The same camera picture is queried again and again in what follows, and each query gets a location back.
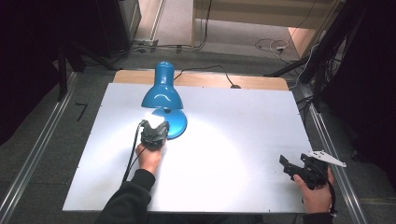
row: floor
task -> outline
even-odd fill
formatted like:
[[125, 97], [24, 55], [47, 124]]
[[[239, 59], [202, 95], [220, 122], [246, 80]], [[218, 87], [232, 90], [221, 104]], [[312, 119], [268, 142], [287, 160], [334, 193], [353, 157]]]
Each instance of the floor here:
[[[165, 1], [162, 18], [166, 18], [166, 7], [172, 6], [173, 3], [175, 1]], [[162, 32], [172, 31], [172, 33], [178, 34], [172, 35], [174, 38], [183, 34], [180, 30], [175, 33], [173, 32], [175, 29], [163, 28], [162, 22], [164, 20], [159, 21], [159, 27], [154, 36], [159, 39], [161, 44], [167, 43], [161, 42], [166, 40], [165, 36], [162, 37]], [[154, 52], [131, 52], [121, 58], [117, 62], [117, 66], [122, 66], [125, 69], [152, 69], [158, 61], [166, 60], [172, 62], [177, 70], [181, 70], [221, 64], [230, 73], [250, 74], [251, 76], [269, 74], [285, 66], [286, 63], [269, 49], [268, 42], [262, 43], [262, 48], [266, 50], [257, 49], [254, 46], [258, 40], [264, 38], [288, 39], [284, 30], [273, 27], [271, 28], [273, 30], [268, 32], [262, 31], [266, 35], [260, 36], [260, 32], [258, 32], [257, 36], [251, 38], [244, 38], [242, 35], [223, 35], [226, 32], [233, 32], [233, 28], [235, 28], [234, 24], [221, 26], [221, 24], [210, 22], [208, 45], [205, 45], [207, 49], [182, 51], [181, 53], [170, 49], [157, 49]], [[223, 38], [224, 36], [235, 36], [235, 39]], [[282, 52], [282, 55], [289, 60], [296, 60], [292, 47], [290, 47], [290, 53]], [[56, 125], [52, 127], [49, 138], [42, 146], [40, 160], [31, 175], [27, 176], [29, 180], [27, 185], [21, 187], [21, 197], [16, 198], [17, 203], [15, 208], [12, 208], [13, 213], [8, 214], [9, 217], [7, 217], [9, 218], [8, 223], [93, 223], [97, 217], [97, 213], [66, 213], [62, 211], [64, 199], [105, 94], [106, 86], [112, 82], [115, 75], [115, 71], [108, 71], [101, 65], [92, 63], [89, 58], [84, 58], [84, 60], [89, 66], [83, 74], [71, 76], [74, 79], [70, 79], [70, 81], [74, 80], [74, 84], [69, 83], [72, 84], [70, 87], [73, 86], [69, 98], [64, 104], [61, 116], [56, 120]], [[282, 77], [288, 81], [290, 86], [295, 84], [296, 74], [294, 72]], [[296, 102], [306, 96], [301, 86], [292, 89], [292, 91]], [[0, 195], [2, 198], [9, 193], [9, 187], [14, 183], [13, 181], [29, 153], [37, 148], [37, 139], [42, 137], [42, 131], [46, 129], [47, 121], [52, 117], [54, 108], [59, 106], [56, 102], [57, 97], [58, 87], [55, 87], [26, 118], [13, 137], [0, 146]], [[303, 107], [305, 103], [305, 101], [299, 103], [299, 108]], [[86, 105], [84, 113], [82, 113], [83, 106], [81, 105]], [[385, 173], [371, 163], [351, 159], [354, 149], [350, 144], [343, 122], [333, 115], [326, 105], [321, 105], [321, 108], [320, 115], [323, 117], [338, 157], [347, 164], [346, 175], [353, 186], [360, 209], [364, 214], [364, 218], [360, 221], [354, 219], [346, 203], [349, 200], [348, 195], [341, 190], [340, 186], [343, 183], [338, 180], [335, 185], [338, 217], [334, 219], [334, 223], [394, 223], [396, 220], [396, 193], [390, 186]], [[313, 149], [322, 149], [323, 139], [318, 134], [315, 120], [310, 113], [304, 113], [303, 110], [301, 115]], [[4, 211], [2, 205], [0, 212], [2, 217]], [[268, 214], [264, 215], [263, 219], [265, 223], [270, 224], [293, 223], [295, 214]], [[301, 223], [301, 220], [297, 218], [295, 223]]]

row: gray carpet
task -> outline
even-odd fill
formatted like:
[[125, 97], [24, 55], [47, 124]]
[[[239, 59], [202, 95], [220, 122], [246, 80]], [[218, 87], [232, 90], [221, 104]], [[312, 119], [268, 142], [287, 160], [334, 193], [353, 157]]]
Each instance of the gray carpet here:
[[[123, 57], [116, 66], [124, 69], [154, 68], [160, 61], [171, 62], [176, 70], [192, 67], [206, 67], [220, 64], [229, 73], [259, 76], [282, 68], [285, 64], [278, 59], [248, 57], [200, 51], [158, 49], [154, 53], [132, 52]], [[95, 116], [100, 107], [106, 86], [112, 82], [115, 71], [108, 71], [101, 65], [89, 66], [84, 74], [78, 75], [76, 89], [55, 129], [35, 172], [21, 196], [9, 223], [93, 223], [97, 213], [63, 212], [62, 207], [76, 171], [79, 158], [87, 142]], [[293, 81], [295, 77], [285, 75]], [[298, 88], [293, 89], [295, 99], [304, 98]], [[44, 127], [55, 106], [58, 88], [55, 87], [26, 118], [13, 137], [0, 146], [0, 196], [4, 197], [9, 184], [15, 178], [28, 156], [35, 140]], [[81, 106], [88, 105], [81, 115]], [[323, 105], [323, 116], [332, 140], [342, 161], [348, 165], [346, 171], [357, 192], [361, 205], [370, 223], [394, 223], [396, 220], [396, 198], [386, 175], [370, 163], [350, 159], [353, 151], [343, 123]], [[307, 116], [306, 131], [313, 149], [322, 148], [312, 119]], [[338, 217], [334, 223], [352, 223], [342, 193], [337, 184]], [[264, 215], [265, 223], [292, 223], [294, 214]]]

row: wooden panel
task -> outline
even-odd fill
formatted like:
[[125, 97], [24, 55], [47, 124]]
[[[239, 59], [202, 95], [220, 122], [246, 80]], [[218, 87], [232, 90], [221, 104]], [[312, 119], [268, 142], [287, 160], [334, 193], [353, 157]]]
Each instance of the wooden panel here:
[[[207, 12], [209, 0], [194, 2], [197, 12]], [[317, 29], [318, 21], [327, 17], [334, 2], [339, 0], [318, 0], [315, 5], [314, 1], [307, 0], [216, 0], [212, 2], [210, 20]], [[196, 13], [194, 18], [205, 19], [206, 14], [203, 18], [201, 15]]]
[[[248, 77], [229, 75], [233, 84], [242, 89], [288, 91], [286, 80], [281, 77]], [[121, 70], [117, 72], [113, 82], [153, 84], [154, 70]], [[231, 84], [224, 74], [189, 73], [185, 72], [175, 80], [176, 86], [230, 88]]]

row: white table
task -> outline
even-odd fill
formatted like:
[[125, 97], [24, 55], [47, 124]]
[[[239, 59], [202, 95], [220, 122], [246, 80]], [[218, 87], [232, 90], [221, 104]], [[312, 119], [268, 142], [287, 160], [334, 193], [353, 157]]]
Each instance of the white table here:
[[[100, 211], [120, 187], [151, 85], [108, 85], [64, 211]], [[311, 150], [290, 91], [177, 87], [187, 130], [167, 141], [152, 212], [302, 213], [301, 193], [278, 162]]]

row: human hand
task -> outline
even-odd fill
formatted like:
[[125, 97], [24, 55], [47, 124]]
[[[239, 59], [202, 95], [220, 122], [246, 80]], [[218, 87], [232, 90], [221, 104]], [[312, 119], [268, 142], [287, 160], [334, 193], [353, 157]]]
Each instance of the human hand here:
[[163, 148], [146, 148], [139, 144], [135, 150], [139, 159], [140, 169], [145, 169], [155, 175], [158, 165], [160, 164]]
[[[334, 177], [330, 167], [327, 170], [330, 183], [333, 184]], [[328, 213], [332, 204], [332, 195], [329, 185], [323, 185], [314, 189], [309, 189], [305, 182], [298, 176], [294, 175], [294, 182], [297, 184], [304, 198], [304, 207], [307, 214]]]

